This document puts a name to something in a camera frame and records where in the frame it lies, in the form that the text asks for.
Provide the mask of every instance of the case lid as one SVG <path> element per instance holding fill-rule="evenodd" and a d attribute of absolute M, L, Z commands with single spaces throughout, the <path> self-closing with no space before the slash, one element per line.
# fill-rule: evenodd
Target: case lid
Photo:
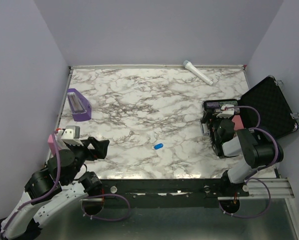
<path fill-rule="evenodd" d="M 296 120 L 291 117 L 292 110 L 273 76 L 267 76 L 242 95 L 238 105 L 257 109 L 260 114 L 260 127 L 266 127 L 276 139 L 299 128 Z M 258 122 L 255 112 L 246 108 L 241 108 L 240 111 L 244 127 L 255 127 Z"/>

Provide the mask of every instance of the purple holder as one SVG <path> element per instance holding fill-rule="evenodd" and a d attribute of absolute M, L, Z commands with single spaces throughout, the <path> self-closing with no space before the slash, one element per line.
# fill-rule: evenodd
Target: purple holder
<path fill-rule="evenodd" d="M 90 102 L 75 88 L 67 90 L 67 100 L 75 122 L 84 122 L 92 119 Z"/>

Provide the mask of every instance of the small blue capsule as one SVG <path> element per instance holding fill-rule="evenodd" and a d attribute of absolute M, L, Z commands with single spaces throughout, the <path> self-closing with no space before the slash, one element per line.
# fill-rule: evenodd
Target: small blue capsule
<path fill-rule="evenodd" d="M 154 146 L 154 149 L 157 150 L 157 149 L 162 148 L 163 146 L 164 146 L 163 143 L 159 143 Z"/>

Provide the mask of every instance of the white marble surface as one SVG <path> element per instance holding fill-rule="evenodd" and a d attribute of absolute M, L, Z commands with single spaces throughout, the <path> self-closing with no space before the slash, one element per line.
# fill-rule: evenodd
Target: white marble surface
<path fill-rule="evenodd" d="M 92 119 L 75 122 L 66 100 L 60 128 L 77 125 L 81 139 L 110 140 L 106 159 L 87 162 L 101 179 L 218 178 L 243 157 L 214 154 L 200 128 L 202 101 L 239 97 L 248 86 L 241 69 L 201 71 L 213 86 L 183 68 L 75 69 L 70 88 L 89 100 Z"/>

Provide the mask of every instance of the gray wall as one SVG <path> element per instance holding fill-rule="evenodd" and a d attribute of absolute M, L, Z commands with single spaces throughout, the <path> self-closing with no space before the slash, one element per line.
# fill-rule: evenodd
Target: gray wall
<path fill-rule="evenodd" d="M 0 218 L 47 156 L 69 69 L 32 0 L 0 0 Z"/>
<path fill-rule="evenodd" d="M 299 0 L 285 0 L 247 66 L 252 86 L 267 75 L 285 84 L 291 109 L 299 112 Z M 291 182 L 299 209 L 299 131 L 284 139 L 279 171 Z"/>
<path fill-rule="evenodd" d="M 67 62 L 247 64 L 282 0 L 35 0 Z"/>

